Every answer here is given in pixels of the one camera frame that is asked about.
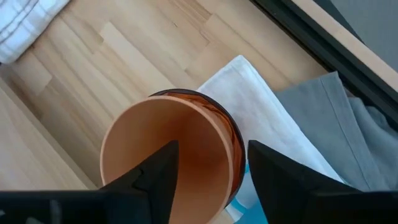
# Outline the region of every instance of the white cloth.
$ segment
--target white cloth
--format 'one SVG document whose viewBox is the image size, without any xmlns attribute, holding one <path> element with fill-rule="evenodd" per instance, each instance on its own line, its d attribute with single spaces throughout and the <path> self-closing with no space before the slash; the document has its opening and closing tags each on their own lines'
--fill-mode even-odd
<svg viewBox="0 0 398 224">
<path fill-rule="evenodd" d="M 0 62 L 11 63 L 69 0 L 0 0 Z"/>
<path fill-rule="evenodd" d="M 248 141 L 258 140 L 300 164 L 343 182 L 243 56 L 233 59 L 198 91 L 230 113 L 242 134 L 246 153 Z M 250 173 L 244 176 L 236 199 L 246 208 L 258 200 Z M 242 215 L 231 205 L 227 211 L 235 221 Z"/>
</svg>

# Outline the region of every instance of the gray cloth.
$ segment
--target gray cloth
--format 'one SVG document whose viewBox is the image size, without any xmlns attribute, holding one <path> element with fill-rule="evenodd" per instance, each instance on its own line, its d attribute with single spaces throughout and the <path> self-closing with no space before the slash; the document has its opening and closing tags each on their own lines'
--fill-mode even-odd
<svg viewBox="0 0 398 224">
<path fill-rule="evenodd" d="M 276 96 L 349 185 L 362 191 L 398 189 L 398 134 L 377 109 L 347 97 L 337 72 Z"/>
</svg>

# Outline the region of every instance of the light wood surface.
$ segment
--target light wood surface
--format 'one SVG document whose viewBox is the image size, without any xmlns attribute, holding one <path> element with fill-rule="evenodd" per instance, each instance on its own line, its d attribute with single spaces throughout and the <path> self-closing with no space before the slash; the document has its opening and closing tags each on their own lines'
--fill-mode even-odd
<svg viewBox="0 0 398 224">
<path fill-rule="evenodd" d="M 292 0 L 362 63 L 398 91 L 398 73 L 313 0 Z"/>
<path fill-rule="evenodd" d="M 0 190 L 95 187 L 1 79 L 0 149 Z"/>
<path fill-rule="evenodd" d="M 273 90 L 326 73 L 248 0 L 72 0 L 5 69 L 100 186 L 101 142 L 123 109 L 166 88 L 195 90 L 239 54 Z"/>
</svg>

